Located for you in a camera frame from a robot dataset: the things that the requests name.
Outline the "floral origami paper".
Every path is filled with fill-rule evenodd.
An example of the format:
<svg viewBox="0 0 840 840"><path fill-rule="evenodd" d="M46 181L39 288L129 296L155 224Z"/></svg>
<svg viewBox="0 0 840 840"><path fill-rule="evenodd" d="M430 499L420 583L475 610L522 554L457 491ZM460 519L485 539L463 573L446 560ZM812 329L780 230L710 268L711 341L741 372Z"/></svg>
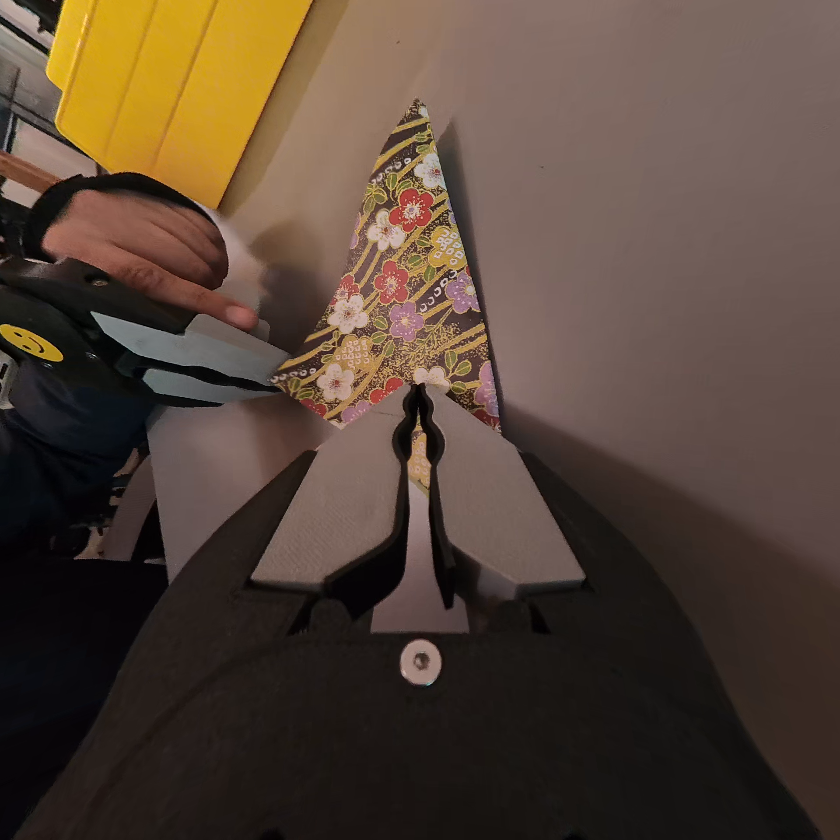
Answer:
<svg viewBox="0 0 840 840"><path fill-rule="evenodd" d="M325 312L271 384L343 428L432 385L500 432L489 333L425 104L388 135Z"/></svg>

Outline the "person's left hand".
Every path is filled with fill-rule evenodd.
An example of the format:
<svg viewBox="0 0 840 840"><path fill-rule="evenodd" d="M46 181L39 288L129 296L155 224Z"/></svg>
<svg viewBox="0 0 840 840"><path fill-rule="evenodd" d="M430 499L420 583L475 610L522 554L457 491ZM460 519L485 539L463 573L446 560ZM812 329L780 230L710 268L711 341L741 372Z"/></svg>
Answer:
<svg viewBox="0 0 840 840"><path fill-rule="evenodd" d="M53 259L94 266L146 297L206 314L243 331L258 315L219 293L228 253L216 225L197 211L126 192L74 195L41 248Z"/></svg>

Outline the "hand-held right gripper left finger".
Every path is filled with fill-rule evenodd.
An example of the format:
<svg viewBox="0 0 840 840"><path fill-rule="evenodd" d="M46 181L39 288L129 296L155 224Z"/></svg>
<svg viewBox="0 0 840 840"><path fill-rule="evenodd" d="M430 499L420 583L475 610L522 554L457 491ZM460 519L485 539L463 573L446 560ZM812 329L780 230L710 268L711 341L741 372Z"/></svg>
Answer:
<svg viewBox="0 0 840 840"><path fill-rule="evenodd" d="M360 617L400 583L417 388L403 385L318 449L250 580Z"/></svg>

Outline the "person's dark clothing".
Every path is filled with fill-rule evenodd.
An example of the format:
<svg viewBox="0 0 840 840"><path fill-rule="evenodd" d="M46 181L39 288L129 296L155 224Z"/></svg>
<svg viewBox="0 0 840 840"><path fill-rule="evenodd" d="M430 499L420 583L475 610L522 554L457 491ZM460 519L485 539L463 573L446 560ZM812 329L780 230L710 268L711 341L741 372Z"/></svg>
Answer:
<svg viewBox="0 0 840 840"><path fill-rule="evenodd" d="M166 588L160 565L77 557L151 406L26 365L12 403L1 430L2 838L67 766Z"/></svg>

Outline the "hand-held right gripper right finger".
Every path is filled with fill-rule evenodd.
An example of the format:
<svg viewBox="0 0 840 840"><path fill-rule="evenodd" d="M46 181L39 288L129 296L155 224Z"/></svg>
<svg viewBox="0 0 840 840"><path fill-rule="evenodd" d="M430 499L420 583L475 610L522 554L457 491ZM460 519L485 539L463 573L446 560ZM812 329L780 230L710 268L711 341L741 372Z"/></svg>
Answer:
<svg viewBox="0 0 840 840"><path fill-rule="evenodd" d="M517 447L435 386L419 385L416 397L444 606L459 597L487 609L580 587L585 573Z"/></svg>

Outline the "pale grey panel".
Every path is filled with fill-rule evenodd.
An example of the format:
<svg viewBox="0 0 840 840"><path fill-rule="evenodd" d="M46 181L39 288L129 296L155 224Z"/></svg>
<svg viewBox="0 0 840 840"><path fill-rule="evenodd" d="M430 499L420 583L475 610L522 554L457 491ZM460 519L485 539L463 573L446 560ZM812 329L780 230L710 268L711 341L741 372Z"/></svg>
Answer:
<svg viewBox="0 0 840 840"><path fill-rule="evenodd" d="M289 463L338 430L285 395L218 407L168 407L149 427L167 577L172 581L214 531ZM428 499L409 486L406 569L373 612L375 633L467 634L459 598L441 603L434 576Z"/></svg>

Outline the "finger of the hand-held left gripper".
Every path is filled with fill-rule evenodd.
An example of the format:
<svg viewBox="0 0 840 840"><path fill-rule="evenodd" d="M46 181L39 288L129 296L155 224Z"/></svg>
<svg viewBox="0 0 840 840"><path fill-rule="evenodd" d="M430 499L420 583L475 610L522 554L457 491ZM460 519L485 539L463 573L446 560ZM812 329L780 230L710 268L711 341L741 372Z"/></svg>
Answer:
<svg viewBox="0 0 840 840"><path fill-rule="evenodd" d="M271 387L289 353L210 316L196 315L182 332L92 314L99 328L139 359L141 366L187 375L209 384Z"/></svg>
<svg viewBox="0 0 840 840"><path fill-rule="evenodd" d="M140 382L157 406L221 406L280 393L278 388L263 381L203 367L141 366Z"/></svg>

